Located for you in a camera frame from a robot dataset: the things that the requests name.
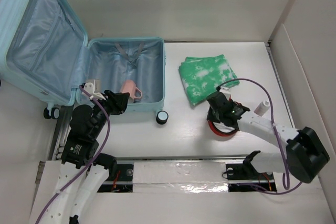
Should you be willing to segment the green white patterned cloth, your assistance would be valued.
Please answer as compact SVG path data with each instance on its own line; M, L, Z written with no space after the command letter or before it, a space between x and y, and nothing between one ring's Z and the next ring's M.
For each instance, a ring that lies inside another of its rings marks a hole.
M237 76L224 55L215 57L186 57L179 73L188 101L192 106L203 102L223 82L228 88L239 85Z

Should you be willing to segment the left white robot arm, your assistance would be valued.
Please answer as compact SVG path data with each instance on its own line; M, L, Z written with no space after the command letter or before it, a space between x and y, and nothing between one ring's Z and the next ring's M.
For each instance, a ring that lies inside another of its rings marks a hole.
M102 152L106 141L97 138L104 126L111 130L110 116L125 112L129 93L89 93L82 91L94 106L74 108L59 174L51 199L35 223L81 223L100 186L117 175L117 159Z

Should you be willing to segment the light blue hard-shell suitcase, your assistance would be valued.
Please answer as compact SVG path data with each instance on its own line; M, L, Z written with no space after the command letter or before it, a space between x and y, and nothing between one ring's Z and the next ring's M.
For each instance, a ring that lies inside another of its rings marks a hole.
M163 110L165 49L159 37L95 38L67 0L1 0L1 79L55 107L87 104L80 85L119 92L133 81L142 95L128 111Z

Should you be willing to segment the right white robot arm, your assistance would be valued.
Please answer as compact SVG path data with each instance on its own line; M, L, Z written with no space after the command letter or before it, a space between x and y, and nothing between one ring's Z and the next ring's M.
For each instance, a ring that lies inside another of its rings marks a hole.
M209 103L207 121L215 134L230 136L241 131L279 149L275 153L256 150L247 155L242 168L248 178L266 172L288 173L309 184L330 160L317 133L309 127L299 130L276 124L220 91L209 95L206 100Z

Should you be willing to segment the pink plastic mug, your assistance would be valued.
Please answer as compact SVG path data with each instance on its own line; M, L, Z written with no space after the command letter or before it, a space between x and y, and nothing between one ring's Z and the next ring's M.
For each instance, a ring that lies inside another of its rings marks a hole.
M129 93L128 103L134 103L142 98L142 91L137 87L134 81L126 80L120 90L121 93Z

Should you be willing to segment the small white bottle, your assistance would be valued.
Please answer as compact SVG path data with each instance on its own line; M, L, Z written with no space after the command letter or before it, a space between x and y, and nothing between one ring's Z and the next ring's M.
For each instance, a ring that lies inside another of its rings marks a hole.
M254 112L258 116L263 116L270 109L270 102L268 100L260 102L258 107L255 108Z

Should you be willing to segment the red black headphones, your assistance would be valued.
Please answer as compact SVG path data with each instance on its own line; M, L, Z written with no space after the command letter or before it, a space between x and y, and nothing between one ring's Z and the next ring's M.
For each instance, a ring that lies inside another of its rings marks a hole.
M212 123L209 121L207 122L210 129L218 136L229 137L231 135L234 135L239 130L239 127L228 127L222 123Z

